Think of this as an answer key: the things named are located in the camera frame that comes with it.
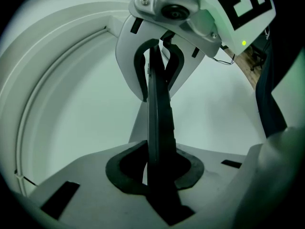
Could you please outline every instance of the white panel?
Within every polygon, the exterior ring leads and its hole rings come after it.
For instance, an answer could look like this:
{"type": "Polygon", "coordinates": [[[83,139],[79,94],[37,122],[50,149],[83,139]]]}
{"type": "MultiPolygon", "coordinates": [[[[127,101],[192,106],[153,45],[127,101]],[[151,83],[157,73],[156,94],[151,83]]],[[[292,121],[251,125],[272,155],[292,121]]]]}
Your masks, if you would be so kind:
{"type": "Polygon", "coordinates": [[[287,127],[305,126],[305,50],[300,51],[290,70],[272,91],[287,127]]]}
{"type": "Polygon", "coordinates": [[[125,2],[127,8],[130,0],[28,0],[16,12],[9,27],[3,34],[0,45],[0,56],[23,31],[44,17],[76,5],[106,1],[125,2]]]}
{"type": "MultiPolygon", "coordinates": [[[[216,58],[231,60],[221,49],[216,58]]],[[[177,143],[246,155],[266,139],[253,88],[235,63],[204,57],[171,106],[177,143]]]]}
{"type": "Polygon", "coordinates": [[[125,15],[126,16],[119,16],[119,17],[111,16],[109,18],[107,28],[109,28],[109,32],[117,38],[119,37],[122,26],[126,18],[130,15],[130,13],[127,11],[125,12],[125,15]]]}

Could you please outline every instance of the black rubber mount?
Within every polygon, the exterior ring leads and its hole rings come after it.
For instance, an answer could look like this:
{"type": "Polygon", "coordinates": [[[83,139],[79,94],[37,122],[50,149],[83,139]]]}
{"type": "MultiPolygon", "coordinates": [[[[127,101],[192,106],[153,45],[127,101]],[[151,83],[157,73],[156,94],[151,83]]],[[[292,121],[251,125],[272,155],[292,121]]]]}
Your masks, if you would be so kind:
{"type": "MultiPolygon", "coordinates": [[[[141,25],[141,20],[134,23],[132,27],[132,33],[137,33],[138,28],[141,25]]],[[[165,69],[165,80],[168,84],[168,90],[170,90],[176,81],[181,69],[184,65],[184,55],[183,52],[179,49],[177,45],[171,44],[171,40],[173,36],[175,35],[172,31],[167,31],[160,40],[163,41],[163,46],[167,48],[167,50],[170,52],[170,59],[167,63],[166,69],[165,69]]],[[[146,50],[158,45],[159,40],[158,39],[149,39],[148,41],[144,42],[136,51],[133,59],[133,65],[134,69],[137,74],[137,78],[141,87],[142,95],[143,95],[143,102],[147,101],[147,83],[145,79],[145,57],[144,53],[146,50]]]]}
{"type": "Polygon", "coordinates": [[[174,4],[163,7],[161,13],[164,17],[177,21],[185,20],[190,15],[187,8],[174,4]]]}
{"type": "MultiPolygon", "coordinates": [[[[187,189],[200,179],[204,166],[197,157],[178,148],[176,151],[175,161],[172,162],[174,184],[177,190],[187,189]]],[[[112,157],[106,165],[107,178],[124,193],[148,195],[149,186],[142,183],[147,161],[148,146],[145,140],[112,157]]]]}

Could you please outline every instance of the black strip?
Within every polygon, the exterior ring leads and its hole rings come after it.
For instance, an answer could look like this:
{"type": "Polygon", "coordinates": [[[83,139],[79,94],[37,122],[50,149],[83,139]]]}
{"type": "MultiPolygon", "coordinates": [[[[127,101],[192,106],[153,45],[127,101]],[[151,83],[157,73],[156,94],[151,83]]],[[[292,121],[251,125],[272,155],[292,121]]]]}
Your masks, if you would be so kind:
{"type": "Polygon", "coordinates": [[[176,166],[172,162],[177,153],[173,114],[158,45],[150,49],[148,85],[147,183],[150,194],[146,198],[168,225],[174,225],[194,212],[181,205],[174,183],[176,166]]]}
{"type": "Polygon", "coordinates": [[[239,163],[239,162],[235,162],[235,161],[232,161],[232,160],[224,160],[223,162],[221,162],[223,165],[226,165],[226,166],[231,166],[231,167],[234,167],[234,168],[237,168],[239,169],[240,166],[242,165],[242,163],[239,163]]]}
{"type": "Polygon", "coordinates": [[[167,32],[160,38],[160,40],[162,40],[162,41],[165,42],[165,43],[171,44],[172,38],[173,38],[174,35],[175,35],[174,32],[172,32],[172,31],[167,31],[167,32]]]}
{"type": "Polygon", "coordinates": [[[42,211],[54,219],[58,219],[79,187],[80,185],[77,183],[66,181],[52,197],[42,205],[42,211]]]}
{"type": "Polygon", "coordinates": [[[132,25],[132,29],[131,29],[130,32],[133,33],[133,34],[138,33],[138,30],[139,30],[142,22],[143,22],[143,19],[136,18],[135,22],[132,25]]]}
{"type": "Polygon", "coordinates": [[[195,50],[194,50],[194,52],[193,52],[193,54],[192,54],[192,57],[193,57],[193,58],[196,58],[198,52],[199,52],[199,48],[195,48],[195,50]]]}
{"type": "Polygon", "coordinates": [[[142,90],[143,102],[147,101],[147,82],[145,78],[145,68],[144,68],[145,57],[143,54],[145,53],[146,50],[150,49],[155,45],[158,45],[158,43],[159,43],[158,39],[149,39],[148,41],[144,42],[134,54],[133,65],[142,90]]]}
{"type": "Polygon", "coordinates": [[[28,182],[30,182],[31,184],[33,184],[34,186],[37,186],[34,182],[32,182],[31,180],[27,179],[26,177],[23,177],[25,180],[27,180],[28,182]]]}
{"type": "Polygon", "coordinates": [[[237,30],[238,28],[245,25],[249,21],[253,20],[257,16],[272,9],[272,4],[270,0],[265,0],[265,2],[262,4],[258,4],[257,0],[250,0],[253,9],[238,17],[234,9],[234,5],[239,3],[241,0],[218,0],[218,1],[223,7],[227,16],[229,17],[229,20],[234,30],[237,30]]]}
{"type": "Polygon", "coordinates": [[[184,55],[177,45],[163,43],[163,46],[170,52],[170,59],[164,74],[168,84],[168,90],[170,90],[183,68],[184,55]]]}
{"type": "Polygon", "coordinates": [[[190,155],[177,148],[177,159],[175,164],[175,170],[182,170],[176,177],[175,185],[178,190],[187,189],[194,186],[204,172],[204,165],[200,159],[190,155]]]}

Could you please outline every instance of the white curved wall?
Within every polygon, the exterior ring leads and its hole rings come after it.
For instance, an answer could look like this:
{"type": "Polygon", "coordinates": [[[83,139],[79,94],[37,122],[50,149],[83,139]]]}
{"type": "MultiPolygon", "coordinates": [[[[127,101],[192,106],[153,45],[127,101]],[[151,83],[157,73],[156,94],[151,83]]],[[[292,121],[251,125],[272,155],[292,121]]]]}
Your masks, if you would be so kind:
{"type": "Polygon", "coordinates": [[[52,62],[82,38],[104,26],[118,35],[129,14],[127,1],[28,0],[9,24],[0,45],[0,169],[11,189],[22,191],[17,136],[35,84],[52,62]]]}

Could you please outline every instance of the screw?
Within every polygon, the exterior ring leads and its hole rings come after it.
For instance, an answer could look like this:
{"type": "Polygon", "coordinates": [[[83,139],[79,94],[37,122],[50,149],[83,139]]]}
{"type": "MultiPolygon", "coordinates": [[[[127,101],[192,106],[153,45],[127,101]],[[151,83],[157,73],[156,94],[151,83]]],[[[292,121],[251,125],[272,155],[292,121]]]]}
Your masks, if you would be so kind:
{"type": "Polygon", "coordinates": [[[172,12],[172,16],[173,16],[174,18],[178,18],[178,17],[180,17],[180,13],[178,13],[178,12],[172,12]]]}
{"type": "Polygon", "coordinates": [[[147,6],[149,4],[149,0],[140,0],[141,4],[147,6]]]}

